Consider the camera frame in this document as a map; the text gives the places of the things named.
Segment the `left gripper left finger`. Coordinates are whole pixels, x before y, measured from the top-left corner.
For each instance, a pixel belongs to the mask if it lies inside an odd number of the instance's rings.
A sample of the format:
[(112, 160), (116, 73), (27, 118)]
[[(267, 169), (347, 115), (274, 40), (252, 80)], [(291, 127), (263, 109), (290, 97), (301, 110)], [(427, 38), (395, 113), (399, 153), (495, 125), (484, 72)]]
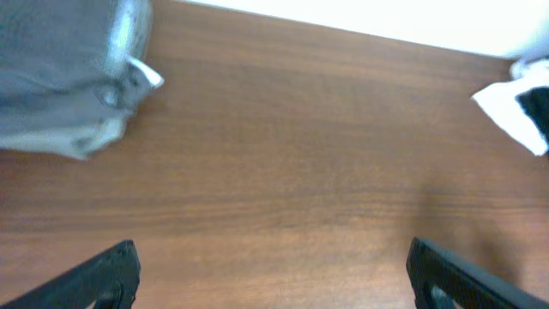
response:
[(127, 239), (1, 307), (130, 309), (140, 271), (135, 243)]

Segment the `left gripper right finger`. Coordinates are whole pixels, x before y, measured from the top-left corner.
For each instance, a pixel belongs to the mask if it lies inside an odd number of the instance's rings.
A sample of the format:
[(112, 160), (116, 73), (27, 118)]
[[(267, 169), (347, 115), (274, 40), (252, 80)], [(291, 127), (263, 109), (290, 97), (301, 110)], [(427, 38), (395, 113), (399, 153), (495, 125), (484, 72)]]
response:
[(421, 309), (548, 309), (547, 302), (427, 239), (413, 238), (406, 268)]

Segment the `grey shorts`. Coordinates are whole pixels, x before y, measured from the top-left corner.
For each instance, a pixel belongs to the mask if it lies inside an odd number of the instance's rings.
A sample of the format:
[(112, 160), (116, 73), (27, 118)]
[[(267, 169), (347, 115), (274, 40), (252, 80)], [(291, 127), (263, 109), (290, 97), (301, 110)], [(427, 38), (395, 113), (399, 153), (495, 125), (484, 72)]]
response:
[(1, 148), (85, 160), (163, 82), (149, 0), (1, 0)]

